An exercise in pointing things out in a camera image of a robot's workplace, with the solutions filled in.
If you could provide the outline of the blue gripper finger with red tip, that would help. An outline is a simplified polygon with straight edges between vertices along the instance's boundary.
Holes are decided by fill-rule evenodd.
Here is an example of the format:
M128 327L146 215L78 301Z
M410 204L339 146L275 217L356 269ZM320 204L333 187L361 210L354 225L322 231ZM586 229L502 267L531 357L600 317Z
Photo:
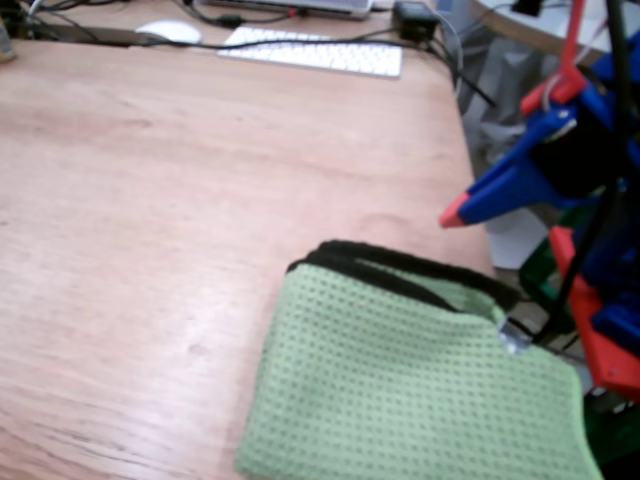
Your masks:
M520 207L551 202L551 185L532 159L542 143L540 132L529 131L478 181L440 215L443 228L484 223Z

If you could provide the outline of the blue gripper body black motor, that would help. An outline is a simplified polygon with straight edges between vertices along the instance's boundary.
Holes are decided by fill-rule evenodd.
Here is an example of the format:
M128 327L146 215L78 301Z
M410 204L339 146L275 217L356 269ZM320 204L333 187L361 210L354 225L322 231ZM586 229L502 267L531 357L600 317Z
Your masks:
M536 145L531 157L553 190L566 198L585 197L624 171L614 134L581 106L575 125Z

